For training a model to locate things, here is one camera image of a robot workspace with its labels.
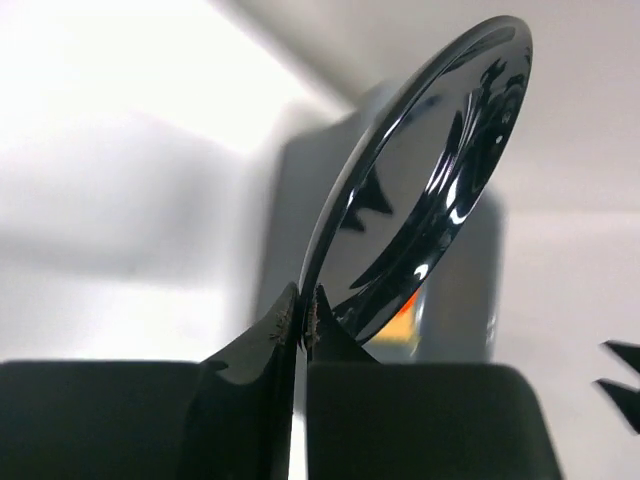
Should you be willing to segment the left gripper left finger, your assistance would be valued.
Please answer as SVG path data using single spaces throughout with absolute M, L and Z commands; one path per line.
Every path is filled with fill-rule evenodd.
M 200 362 L 4 362 L 2 477 L 286 478 L 297 301 Z

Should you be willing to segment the square bamboo mat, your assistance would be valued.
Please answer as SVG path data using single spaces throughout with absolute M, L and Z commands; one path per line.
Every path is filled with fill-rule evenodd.
M 371 339 L 376 343 L 392 343 L 411 345 L 417 341 L 419 328 L 415 323 L 415 315 L 410 310 L 396 314 Z

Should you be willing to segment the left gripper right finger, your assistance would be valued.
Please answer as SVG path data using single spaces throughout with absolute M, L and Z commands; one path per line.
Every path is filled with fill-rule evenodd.
M 560 479 L 538 397 L 501 364 L 377 362 L 316 287 L 306 384 L 310 479 Z

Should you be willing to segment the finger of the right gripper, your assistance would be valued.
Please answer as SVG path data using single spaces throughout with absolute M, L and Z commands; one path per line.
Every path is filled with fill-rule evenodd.
M 611 399 L 635 434 L 639 433 L 639 391 L 627 385 L 598 379 L 596 384 Z
M 624 362 L 635 373 L 640 373 L 640 345 L 619 341 L 606 340 L 602 346 Z

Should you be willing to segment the black round plate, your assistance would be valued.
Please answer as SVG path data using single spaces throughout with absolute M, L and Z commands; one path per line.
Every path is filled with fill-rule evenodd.
M 392 93 L 321 210 L 300 278 L 302 341 L 339 327 L 357 344 L 421 287 L 478 203 L 529 83 L 527 23 L 470 28 Z

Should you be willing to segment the orange plastic plate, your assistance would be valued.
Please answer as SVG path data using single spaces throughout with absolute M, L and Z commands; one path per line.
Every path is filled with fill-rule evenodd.
M 416 290 L 411 297 L 404 303 L 404 305 L 400 308 L 400 310 L 397 312 L 398 315 L 405 315 L 407 312 L 412 312 L 414 307 L 415 307 L 415 303 L 416 300 L 419 296 L 420 290 Z

